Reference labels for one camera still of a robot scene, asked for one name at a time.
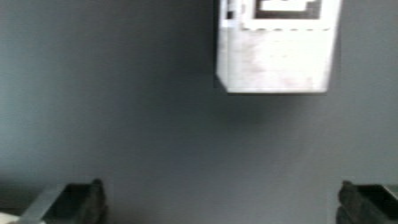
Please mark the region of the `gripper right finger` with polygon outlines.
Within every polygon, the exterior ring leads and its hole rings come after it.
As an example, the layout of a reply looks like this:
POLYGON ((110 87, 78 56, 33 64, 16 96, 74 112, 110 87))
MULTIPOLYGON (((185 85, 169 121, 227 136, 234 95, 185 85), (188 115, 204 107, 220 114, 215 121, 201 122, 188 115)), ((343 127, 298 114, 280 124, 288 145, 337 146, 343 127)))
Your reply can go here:
POLYGON ((343 182, 336 224, 398 224, 398 184, 343 182))

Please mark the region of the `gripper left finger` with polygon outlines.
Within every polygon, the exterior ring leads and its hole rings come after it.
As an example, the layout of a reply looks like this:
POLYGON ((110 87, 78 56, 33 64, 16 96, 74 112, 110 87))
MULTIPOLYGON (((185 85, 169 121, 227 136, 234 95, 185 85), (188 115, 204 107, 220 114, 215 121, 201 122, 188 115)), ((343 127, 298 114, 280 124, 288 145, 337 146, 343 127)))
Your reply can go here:
POLYGON ((19 224, 105 224, 103 182, 67 183, 46 188, 19 217, 19 224))

